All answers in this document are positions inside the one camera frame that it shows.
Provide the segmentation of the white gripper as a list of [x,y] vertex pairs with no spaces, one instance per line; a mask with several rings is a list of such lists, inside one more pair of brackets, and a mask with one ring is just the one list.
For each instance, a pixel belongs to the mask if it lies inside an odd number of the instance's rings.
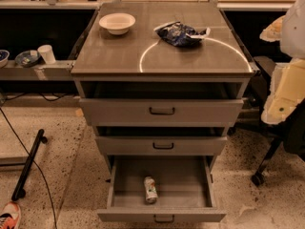
[[[261,40],[275,42],[281,39],[283,16],[275,19],[259,35]],[[290,63],[275,65],[261,119],[267,124],[278,124],[305,99],[305,60],[293,59]]]

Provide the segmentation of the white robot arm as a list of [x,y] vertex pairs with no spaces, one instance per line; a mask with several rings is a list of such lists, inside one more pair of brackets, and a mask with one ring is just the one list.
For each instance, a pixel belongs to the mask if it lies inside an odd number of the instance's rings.
[[271,93],[262,120],[267,124],[284,121],[305,98],[305,0],[296,0],[285,15],[262,31],[259,38],[280,42],[280,50],[292,60],[272,73]]

